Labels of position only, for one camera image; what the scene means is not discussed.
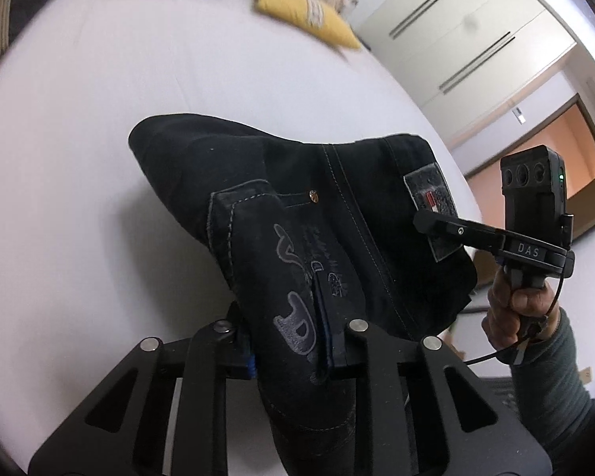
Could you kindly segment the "right forearm grey sleeve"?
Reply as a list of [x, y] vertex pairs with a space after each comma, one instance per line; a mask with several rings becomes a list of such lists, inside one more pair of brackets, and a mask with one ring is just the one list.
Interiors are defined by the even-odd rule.
[[529, 347], [511, 366], [522, 425], [560, 464], [595, 424], [595, 399], [580, 380], [576, 344], [566, 312], [553, 336]]

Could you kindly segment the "right hand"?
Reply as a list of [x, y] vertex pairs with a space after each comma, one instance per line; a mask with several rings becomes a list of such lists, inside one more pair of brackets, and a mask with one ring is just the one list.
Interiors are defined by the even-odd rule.
[[495, 350], [512, 346], [520, 339], [524, 320], [547, 317], [546, 326], [535, 339], [545, 342], [553, 337], [560, 323], [560, 308], [548, 282], [543, 288], [512, 289], [511, 279], [500, 269], [488, 290], [490, 308], [482, 320], [482, 330]]

